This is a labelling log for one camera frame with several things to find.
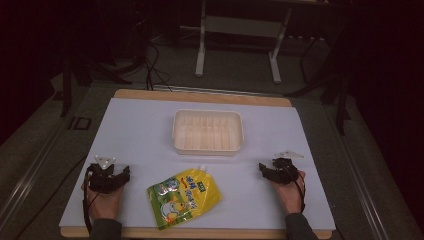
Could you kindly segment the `dark metal stand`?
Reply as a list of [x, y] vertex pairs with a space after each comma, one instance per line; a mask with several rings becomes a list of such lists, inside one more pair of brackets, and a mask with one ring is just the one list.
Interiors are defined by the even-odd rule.
[[63, 58], [63, 79], [62, 79], [62, 112], [61, 116], [65, 117], [72, 106], [72, 77], [75, 77], [77, 82], [82, 86], [89, 86], [91, 77], [88, 73], [87, 67], [93, 68], [98, 71], [106, 79], [119, 84], [129, 84], [115, 74], [112, 70], [108, 70], [100, 63], [89, 58], [87, 55], [76, 51], [67, 52]]
[[318, 88], [323, 88], [320, 101], [324, 105], [336, 103], [335, 125], [339, 134], [344, 136], [344, 121], [348, 84], [352, 74], [350, 62], [343, 56], [343, 41], [335, 40], [329, 45], [329, 50], [317, 72], [307, 81], [307, 85], [299, 90], [285, 93], [286, 97], [300, 97]]

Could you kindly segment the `white metal stand frame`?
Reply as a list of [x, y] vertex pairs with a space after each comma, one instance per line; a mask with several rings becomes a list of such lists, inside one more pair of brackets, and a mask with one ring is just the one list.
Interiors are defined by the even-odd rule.
[[202, 77], [205, 63], [205, 37], [207, 32], [236, 34], [255, 37], [274, 38], [276, 44], [268, 53], [270, 69], [275, 84], [282, 82], [277, 56], [285, 37], [293, 8], [289, 7], [284, 14], [282, 22], [261, 21], [253, 19], [231, 18], [208, 15], [206, 13], [207, 0], [202, 0], [200, 18], [200, 40], [195, 67], [195, 76]]

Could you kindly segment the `yellow spouted pouch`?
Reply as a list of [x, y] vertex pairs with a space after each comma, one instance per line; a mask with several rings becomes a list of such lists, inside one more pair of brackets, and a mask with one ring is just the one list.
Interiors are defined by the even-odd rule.
[[222, 199], [213, 177], [201, 169], [187, 169], [147, 189], [159, 230], [205, 214]]

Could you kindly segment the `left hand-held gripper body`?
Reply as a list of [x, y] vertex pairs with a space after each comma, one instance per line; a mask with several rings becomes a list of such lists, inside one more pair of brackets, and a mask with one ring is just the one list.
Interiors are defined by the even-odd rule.
[[94, 192], [108, 194], [113, 191], [115, 158], [95, 156], [88, 167], [88, 187]]

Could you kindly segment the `white plastic tray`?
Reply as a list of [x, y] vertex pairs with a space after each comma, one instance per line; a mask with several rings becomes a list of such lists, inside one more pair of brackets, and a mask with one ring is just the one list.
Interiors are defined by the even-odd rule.
[[232, 111], [181, 109], [174, 115], [172, 139], [180, 155], [234, 156], [244, 142], [242, 119]]

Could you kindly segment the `black floor bracket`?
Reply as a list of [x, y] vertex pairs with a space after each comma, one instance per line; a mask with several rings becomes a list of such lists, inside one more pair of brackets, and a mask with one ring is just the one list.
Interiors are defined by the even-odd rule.
[[73, 117], [69, 123], [68, 130], [88, 130], [91, 126], [92, 119], [86, 117]]

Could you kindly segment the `grey metal floor rail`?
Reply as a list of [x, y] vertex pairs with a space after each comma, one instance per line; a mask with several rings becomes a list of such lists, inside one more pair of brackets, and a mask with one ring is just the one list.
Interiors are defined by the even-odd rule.
[[387, 231], [376, 209], [374, 200], [372, 199], [370, 192], [364, 181], [364, 178], [362, 174], [360, 173], [360, 169], [358, 168], [358, 165], [355, 162], [354, 155], [347, 144], [347, 140], [345, 139], [344, 136], [341, 135], [341, 133], [338, 130], [338, 127], [336, 125], [336, 117], [334, 116], [336, 111], [333, 110], [331, 106], [324, 106], [324, 111], [331, 124], [333, 131], [337, 135], [337, 139], [342, 146], [344, 155], [347, 158], [347, 169], [351, 177], [351, 182], [354, 186], [356, 195], [359, 199], [363, 212], [366, 216], [368, 225], [371, 229], [374, 239], [389, 240]]
[[6, 230], [23, 201], [31, 191], [40, 168], [44, 165], [44, 161], [51, 151], [54, 142], [63, 130], [64, 126], [58, 125], [49, 133], [46, 141], [37, 152], [37, 155], [31, 160], [25, 173], [15, 185], [11, 195], [0, 208], [0, 232]]

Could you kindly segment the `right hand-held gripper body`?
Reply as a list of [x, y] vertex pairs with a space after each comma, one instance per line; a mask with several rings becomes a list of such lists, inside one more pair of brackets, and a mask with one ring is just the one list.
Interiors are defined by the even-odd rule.
[[284, 185], [295, 182], [299, 177], [299, 173], [293, 161], [305, 159], [305, 156], [291, 150], [276, 153], [272, 164], [277, 171], [277, 182]]

